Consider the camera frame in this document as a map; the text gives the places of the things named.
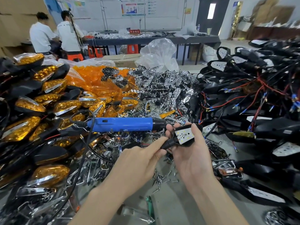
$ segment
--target person's right hand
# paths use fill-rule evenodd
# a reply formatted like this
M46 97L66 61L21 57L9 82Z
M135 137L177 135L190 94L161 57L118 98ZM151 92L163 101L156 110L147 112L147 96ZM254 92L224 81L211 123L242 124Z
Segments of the person's right hand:
M172 136L174 128L170 124L167 125L167 137ZM201 131L195 124L192 124L192 133L195 136L195 142L190 147L175 146L172 148L176 169L191 194L207 181L215 179L208 147Z

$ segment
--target man in white t-shirt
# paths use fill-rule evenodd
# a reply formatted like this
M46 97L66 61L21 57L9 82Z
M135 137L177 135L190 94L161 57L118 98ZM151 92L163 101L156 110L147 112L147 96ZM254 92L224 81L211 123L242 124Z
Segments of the man in white t-shirt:
M57 26L57 32L60 40L62 41L62 49L66 52L80 52L80 46L78 44L74 28L72 27L71 16L69 11L62 11L61 13L63 22ZM80 30L79 26L74 24L80 44L84 40L84 34Z
M50 51L55 53L59 50L59 39L48 26L48 16L43 12L37 13L37 22L30 28L30 39L36 53L50 54Z

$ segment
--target person's left hand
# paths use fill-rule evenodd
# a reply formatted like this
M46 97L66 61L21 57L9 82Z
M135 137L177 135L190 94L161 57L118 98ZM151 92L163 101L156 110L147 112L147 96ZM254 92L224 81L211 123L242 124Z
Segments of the person's left hand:
M134 194L154 174L159 159L167 153L160 149L168 138L163 136L146 148L125 149L114 164L103 185L118 189L124 200Z

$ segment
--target black hair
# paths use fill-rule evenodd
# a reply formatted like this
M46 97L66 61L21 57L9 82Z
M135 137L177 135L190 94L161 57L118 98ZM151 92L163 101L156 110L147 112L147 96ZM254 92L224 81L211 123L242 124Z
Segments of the black hair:
M37 13L37 19L38 20L48 20L48 16L47 14L43 13L43 12L38 12Z
M62 13L60 15L62 16L62 20L66 20L67 16L70 17L69 11L66 11L66 10L62 11Z

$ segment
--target yellow sign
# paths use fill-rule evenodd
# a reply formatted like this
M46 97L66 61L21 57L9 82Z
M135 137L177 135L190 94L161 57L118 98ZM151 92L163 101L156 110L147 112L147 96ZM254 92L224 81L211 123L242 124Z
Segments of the yellow sign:
M192 11L192 8L186 8L186 9L185 9L185 13L186 13L186 14L190 14L191 11Z

